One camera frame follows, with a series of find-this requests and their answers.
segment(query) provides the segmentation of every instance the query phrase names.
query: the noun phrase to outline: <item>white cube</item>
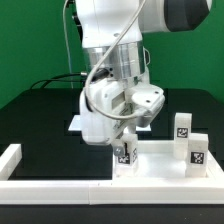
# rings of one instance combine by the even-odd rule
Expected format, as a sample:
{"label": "white cube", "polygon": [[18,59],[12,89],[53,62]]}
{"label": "white cube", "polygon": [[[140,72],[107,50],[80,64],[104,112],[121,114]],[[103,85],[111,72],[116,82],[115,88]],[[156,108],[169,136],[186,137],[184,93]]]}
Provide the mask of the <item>white cube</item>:
{"label": "white cube", "polygon": [[187,177],[205,177],[208,160],[208,135],[189,135],[188,153],[186,159]]}

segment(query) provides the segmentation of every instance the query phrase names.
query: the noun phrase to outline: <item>black cable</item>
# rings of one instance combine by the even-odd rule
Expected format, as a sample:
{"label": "black cable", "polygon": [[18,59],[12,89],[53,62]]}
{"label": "black cable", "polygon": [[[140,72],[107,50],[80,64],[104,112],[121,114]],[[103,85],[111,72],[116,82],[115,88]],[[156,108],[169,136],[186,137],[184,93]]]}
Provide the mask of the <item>black cable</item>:
{"label": "black cable", "polygon": [[[80,73],[73,73],[73,74],[63,74],[63,75],[58,75],[58,76],[54,76],[51,79],[61,79],[61,78],[66,78],[66,77],[76,77],[76,76],[81,76]],[[45,88],[49,83],[53,82],[53,80],[51,81],[51,79],[49,79],[48,81],[46,81],[40,88],[43,89]]]}
{"label": "black cable", "polygon": [[74,82],[74,83],[80,83],[80,82],[82,82],[83,80],[79,80],[79,81],[72,81],[72,80],[60,80],[60,79],[43,79],[43,80],[40,80],[40,81],[38,81],[38,82],[35,82],[31,87],[30,87],[30,89],[33,89],[33,87],[35,86],[35,85],[37,85],[37,84],[39,84],[39,83],[41,83],[41,82],[48,82],[48,81],[50,81],[50,82]]}

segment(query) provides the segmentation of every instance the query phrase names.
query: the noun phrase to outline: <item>white block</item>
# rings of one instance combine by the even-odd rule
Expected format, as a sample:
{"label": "white block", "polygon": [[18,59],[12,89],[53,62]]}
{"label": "white block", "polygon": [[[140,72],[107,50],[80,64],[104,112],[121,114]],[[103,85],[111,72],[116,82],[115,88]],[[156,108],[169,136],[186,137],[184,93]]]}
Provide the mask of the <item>white block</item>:
{"label": "white block", "polygon": [[21,145],[11,144],[0,157],[0,180],[8,180],[21,158]]}
{"label": "white block", "polygon": [[188,144],[187,143],[175,143],[173,149],[174,158],[178,160],[185,160],[187,157]]}
{"label": "white block", "polygon": [[186,177],[205,177],[208,160],[208,135],[189,135]]}
{"label": "white block", "polygon": [[191,133],[192,114],[176,113],[174,125],[174,158],[185,160],[187,156],[188,137]]}
{"label": "white block", "polygon": [[125,145],[126,155],[115,158],[115,173],[117,176],[134,176],[138,169],[137,135],[124,134],[121,141]]}

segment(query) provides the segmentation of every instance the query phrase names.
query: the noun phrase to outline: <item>white platform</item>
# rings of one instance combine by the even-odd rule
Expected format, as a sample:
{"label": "white platform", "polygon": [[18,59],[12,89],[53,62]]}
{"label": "white platform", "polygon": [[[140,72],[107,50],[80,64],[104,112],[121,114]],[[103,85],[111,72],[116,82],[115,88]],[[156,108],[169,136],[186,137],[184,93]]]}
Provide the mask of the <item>white platform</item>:
{"label": "white platform", "polygon": [[[21,147],[11,145],[4,153],[5,165],[15,161],[8,153],[12,148],[18,163]],[[210,153],[207,177],[185,178],[184,161],[172,156],[173,141],[140,141],[138,148],[140,167],[135,177],[0,181],[0,204],[224,204],[224,173]]]}

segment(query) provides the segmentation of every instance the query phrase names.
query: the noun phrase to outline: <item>black table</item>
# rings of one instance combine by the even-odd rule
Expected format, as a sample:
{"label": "black table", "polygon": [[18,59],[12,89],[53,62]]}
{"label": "black table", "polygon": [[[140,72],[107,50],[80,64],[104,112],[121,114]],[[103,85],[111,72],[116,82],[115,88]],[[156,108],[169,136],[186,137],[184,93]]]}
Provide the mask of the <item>black table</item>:
{"label": "black table", "polygon": [[[22,143],[10,180],[111,179],[112,148],[88,146],[68,126],[79,114],[79,90],[28,90],[0,110],[0,150]],[[166,102],[140,140],[173,139],[176,112],[192,113],[192,132],[208,133],[224,166],[224,105],[209,93],[166,89]],[[0,206],[0,223],[223,223],[222,205]]]}

